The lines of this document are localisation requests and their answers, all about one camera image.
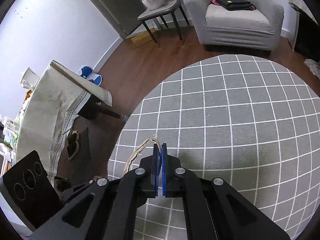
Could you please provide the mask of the blue white step stool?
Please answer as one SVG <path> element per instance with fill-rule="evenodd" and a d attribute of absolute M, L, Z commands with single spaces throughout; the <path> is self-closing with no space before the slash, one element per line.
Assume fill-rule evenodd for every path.
<path fill-rule="evenodd" d="M 82 66 L 77 74 L 97 86 L 100 86 L 103 80 L 102 76 L 96 74 L 90 66 Z"/>

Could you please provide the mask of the black handbag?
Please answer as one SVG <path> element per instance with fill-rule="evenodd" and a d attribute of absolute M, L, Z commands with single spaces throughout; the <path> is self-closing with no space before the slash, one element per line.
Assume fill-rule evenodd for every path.
<path fill-rule="evenodd" d="M 228 11 L 255 10 L 253 3 L 247 0 L 213 0 Z"/>

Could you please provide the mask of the beige fringed sideboard cloth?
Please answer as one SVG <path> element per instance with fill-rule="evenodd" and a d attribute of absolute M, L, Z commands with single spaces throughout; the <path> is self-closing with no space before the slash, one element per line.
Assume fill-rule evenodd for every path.
<path fill-rule="evenodd" d="M 306 3 L 303 0 L 288 0 L 289 5 L 294 6 L 295 8 L 298 8 L 305 12 L 315 23 L 317 23 L 316 19 L 314 18 L 312 12 L 306 5 Z"/>

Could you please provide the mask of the grey dining chair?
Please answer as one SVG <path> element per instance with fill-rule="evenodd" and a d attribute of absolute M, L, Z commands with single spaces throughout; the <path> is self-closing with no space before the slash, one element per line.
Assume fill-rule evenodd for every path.
<path fill-rule="evenodd" d="M 178 21 L 177 21 L 176 15 L 175 15 L 175 11 L 177 9 L 180 10 L 184 20 L 186 21 L 187 24 L 189 24 L 187 16 L 186 16 L 186 14 L 185 14 L 185 12 L 184 12 L 184 10 L 182 8 L 181 0 L 169 1 L 169 2 L 166 3 L 166 5 L 160 7 L 159 9 L 156 9 L 156 10 L 149 10 L 148 8 L 146 8 L 146 11 L 144 11 L 142 14 L 140 14 L 138 16 L 138 20 L 145 27 L 146 31 L 149 33 L 149 35 L 152 38 L 152 40 L 154 42 L 156 42 L 157 40 L 154 37 L 153 33 L 151 32 L 151 30 L 148 27 L 146 22 L 148 20 L 154 20 L 154 19 L 159 17 L 161 19 L 161 21 L 163 22 L 163 24 L 166 27 L 168 27 L 168 24 L 165 21 L 164 16 L 165 15 L 170 15 L 172 17 L 172 19 L 173 19 L 174 26 L 175 26 L 175 28 L 177 30 L 179 39 L 181 40 L 182 39 L 182 34 L 181 34 L 180 27 L 178 25 Z"/>

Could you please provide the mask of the beige patterned tablecloth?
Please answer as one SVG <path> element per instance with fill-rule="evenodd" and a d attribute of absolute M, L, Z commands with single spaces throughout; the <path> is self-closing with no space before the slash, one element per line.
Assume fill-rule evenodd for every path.
<path fill-rule="evenodd" d="M 25 109 L 17 139 L 16 161 L 36 151 L 52 183 L 67 135 L 91 95 L 112 105 L 108 90 L 52 61 L 36 84 Z"/>

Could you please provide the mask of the dark slippers pair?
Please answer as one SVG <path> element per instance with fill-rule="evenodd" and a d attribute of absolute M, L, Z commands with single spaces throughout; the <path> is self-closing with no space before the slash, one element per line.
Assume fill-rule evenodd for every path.
<path fill-rule="evenodd" d="M 78 133 L 77 130 L 72 130 L 71 133 L 69 134 L 67 138 L 67 157 L 68 160 L 73 159 L 77 153 L 79 152 L 80 149 L 80 134 Z"/>

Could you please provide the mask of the brown paper rope handle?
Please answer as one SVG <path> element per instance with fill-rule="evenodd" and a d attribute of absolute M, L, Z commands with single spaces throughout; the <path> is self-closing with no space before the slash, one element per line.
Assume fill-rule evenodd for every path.
<path fill-rule="evenodd" d="M 152 137 L 146 138 L 130 155 L 129 159 L 127 160 L 124 166 L 123 175 L 130 171 L 131 166 L 133 165 L 137 157 L 142 154 L 143 150 L 147 147 L 149 142 L 153 142 L 158 146 L 158 148 L 160 148 L 160 143 L 157 139 L 156 133 Z"/>

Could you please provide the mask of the dark wooden table leg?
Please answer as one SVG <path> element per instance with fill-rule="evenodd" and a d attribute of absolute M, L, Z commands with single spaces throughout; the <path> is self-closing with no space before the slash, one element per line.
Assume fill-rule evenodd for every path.
<path fill-rule="evenodd" d="M 115 112 L 113 112 L 113 111 L 111 111 L 109 109 L 106 109 L 106 108 L 102 107 L 102 106 L 97 106 L 97 110 L 100 113 L 103 113 L 105 115 L 109 115 L 109 116 L 114 117 L 116 119 L 119 119 L 119 120 L 121 120 L 123 122 L 127 122 L 127 120 L 129 119 L 129 117 L 127 115 L 122 115 L 122 114 L 115 113 Z"/>

